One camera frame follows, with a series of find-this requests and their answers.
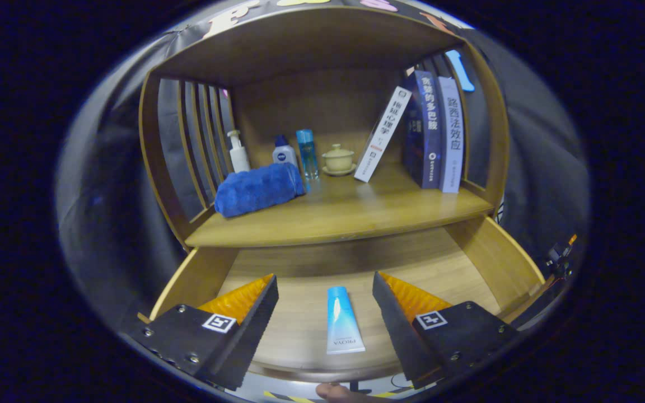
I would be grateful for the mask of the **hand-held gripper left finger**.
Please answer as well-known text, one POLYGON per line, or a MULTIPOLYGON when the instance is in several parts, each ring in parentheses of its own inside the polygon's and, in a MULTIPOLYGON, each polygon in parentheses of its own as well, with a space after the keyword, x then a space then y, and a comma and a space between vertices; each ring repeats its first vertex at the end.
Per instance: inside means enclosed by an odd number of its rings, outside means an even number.
POLYGON ((279 297, 268 274, 195 308, 176 304, 128 336, 202 382, 241 387, 279 297))

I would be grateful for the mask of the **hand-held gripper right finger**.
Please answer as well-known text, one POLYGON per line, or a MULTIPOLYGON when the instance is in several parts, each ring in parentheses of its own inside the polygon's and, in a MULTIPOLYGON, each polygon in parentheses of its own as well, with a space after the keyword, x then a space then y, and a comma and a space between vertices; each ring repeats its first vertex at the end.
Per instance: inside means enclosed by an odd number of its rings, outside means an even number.
POLYGON ((463 378, 519 337, 473 301, 451 304, 386 273, 374 274, 373 296, 414 388, 463 378))

